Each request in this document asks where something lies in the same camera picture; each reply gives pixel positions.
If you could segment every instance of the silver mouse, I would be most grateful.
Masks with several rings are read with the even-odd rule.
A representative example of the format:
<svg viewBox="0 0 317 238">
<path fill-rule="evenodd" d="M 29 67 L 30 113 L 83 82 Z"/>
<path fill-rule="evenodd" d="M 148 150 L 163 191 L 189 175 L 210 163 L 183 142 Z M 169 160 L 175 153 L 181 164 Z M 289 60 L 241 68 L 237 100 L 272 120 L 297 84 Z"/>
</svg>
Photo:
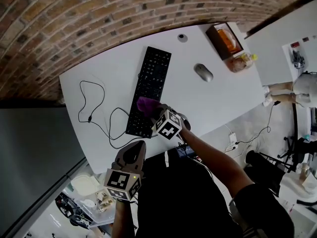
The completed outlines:
<svg viewBox="0 0 317 238">
<path fill-rule="evenodd" d="M 213 80 L 213 74 L 201 63 L 195 65 L 194 71 L 202 78 L 203 81 L 210 82 Z"/>
</svg>

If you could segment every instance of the person's arm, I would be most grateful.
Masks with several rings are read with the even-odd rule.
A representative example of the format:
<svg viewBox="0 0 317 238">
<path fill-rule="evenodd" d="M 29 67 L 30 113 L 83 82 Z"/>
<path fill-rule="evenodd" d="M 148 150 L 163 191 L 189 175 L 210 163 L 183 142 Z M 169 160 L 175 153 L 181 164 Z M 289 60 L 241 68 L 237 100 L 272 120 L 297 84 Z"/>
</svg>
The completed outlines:
<svg viewBox="0 0 317 238">
<path fill-rule="evenodd" d="M 134 225 L 129 203 L 117 200 L 112 226 L 112 238 L 134 238 Z"/>
<path fill-rule="evenodd" d="M 202 159 L 210 171 L 227 187 L 232 197 L 253 184 L 243 169 L 229 156 L 208 145 L 184 126 L 180 135 Z"/>
</svg>

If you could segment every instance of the purple object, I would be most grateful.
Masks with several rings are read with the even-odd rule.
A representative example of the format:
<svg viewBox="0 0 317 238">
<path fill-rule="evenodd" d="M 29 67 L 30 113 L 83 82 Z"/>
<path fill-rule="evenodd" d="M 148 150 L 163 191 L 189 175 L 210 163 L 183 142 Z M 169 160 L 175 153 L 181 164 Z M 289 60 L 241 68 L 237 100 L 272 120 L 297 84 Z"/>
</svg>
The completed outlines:
<svg viewBox="0 0 317 238">
<path fill-rule="evenodd" d="M 145 117 L 152 117 L 153 111 L 160 105 L 159 101 L 146 97 L 139 97 L 137 101 L 138 110 L 144 113 Z"/>
</svg>

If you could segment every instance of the desk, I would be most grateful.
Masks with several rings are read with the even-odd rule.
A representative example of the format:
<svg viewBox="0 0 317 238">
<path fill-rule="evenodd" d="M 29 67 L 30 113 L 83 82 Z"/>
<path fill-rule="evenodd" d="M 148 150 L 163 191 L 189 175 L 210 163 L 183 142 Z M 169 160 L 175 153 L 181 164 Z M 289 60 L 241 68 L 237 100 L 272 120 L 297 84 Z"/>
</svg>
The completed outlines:
<svg viewBox="0 0 317 238">
<path fill-rule="evenodd" d="M 229 25 L 244 50 L 248 51 L 237 25 Z M 256 67 L 252 66 L 240 73 L 229 71 L 205 36 L 208 27 L 209 25 L 190 26 L 146 36 L 94 56 L 60 76 L 71 122 L 95 173 L 102 173 L 110 168 L 118 150 L 110 146 L 108 138 L 95 124 L 78 122 L 78 112 L 84 105 L 79 82 L 88 80 L 104 85 L 105 100 L 94 112 L 92 121 L 106 130 L 109 116 L 116 107 L 130 111 L 147 46 L 172 53 L 161 102 L 186 115 L 197 136 L 237 118 L 264 100 Z M 188 41 L 179 42 L 179 34 L 187 35 Z M 197 63 L 203 63 L 213 73 L 212 82 L 202 81 L 194 72 Z M 103 91 L 99 86 L 86 83 L 83 83 L 83 91 L 87 104 L 80 119 L 88 120 L 91 111 L 101 102 Z M 112 115 L 112 137 L 120 135 L 126 129 L 127 121 L 127 115 L 121 111 Z M 113 141 L 113 145 L 121 146 L 134 137 L 125 134 Z M 145 139 L 145 142 L 148 158 L 173 148 L 178 139 L 168 141 L 157 136 Z"/>
</svg>

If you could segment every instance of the brick ceiling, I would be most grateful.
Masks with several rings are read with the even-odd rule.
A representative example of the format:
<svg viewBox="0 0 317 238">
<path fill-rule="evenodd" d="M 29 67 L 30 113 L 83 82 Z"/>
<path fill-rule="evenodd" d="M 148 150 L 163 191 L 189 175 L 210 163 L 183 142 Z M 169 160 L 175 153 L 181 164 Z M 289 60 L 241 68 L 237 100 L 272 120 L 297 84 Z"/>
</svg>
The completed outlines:
<svg viewBox="0 0 317 238">
<path fill-rule="evenodd" d="M 0 99 L 56 100 L 58 76 L 120 43 L 200 22 L 248 31 L 297 0 L 0 0 Z"/>
</svg>

